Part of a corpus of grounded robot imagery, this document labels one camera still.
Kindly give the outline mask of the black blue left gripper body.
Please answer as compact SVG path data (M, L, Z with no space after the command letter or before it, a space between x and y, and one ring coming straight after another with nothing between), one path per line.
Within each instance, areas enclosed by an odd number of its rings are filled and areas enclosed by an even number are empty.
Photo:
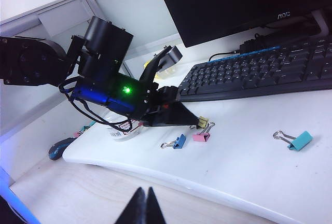
M138 81L134 94L134 119L140 121L145 127L153 127L153 116L163 104L176 102L178 87L164 86L158 88L156 82Z

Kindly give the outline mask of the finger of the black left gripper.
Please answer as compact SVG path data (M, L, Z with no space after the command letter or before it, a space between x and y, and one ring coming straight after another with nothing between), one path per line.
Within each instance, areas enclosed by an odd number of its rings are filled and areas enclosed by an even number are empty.
M153 127L197 125L199 117L184 104L163 104L153 116Z
M169 121L170 122L198 122L199 118L193 114L181 102L171 103L169 106Z

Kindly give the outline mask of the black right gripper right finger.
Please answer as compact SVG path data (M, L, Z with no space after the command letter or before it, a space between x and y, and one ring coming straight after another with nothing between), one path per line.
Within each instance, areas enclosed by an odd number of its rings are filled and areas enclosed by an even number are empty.
M148 195L146 199L146 223L166 224L152 187L148 188Z

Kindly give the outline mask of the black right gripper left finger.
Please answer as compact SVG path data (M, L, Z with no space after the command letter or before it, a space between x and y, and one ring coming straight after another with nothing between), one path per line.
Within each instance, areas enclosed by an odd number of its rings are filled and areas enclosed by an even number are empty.
M139 187L115 222L145 223L145 191Z

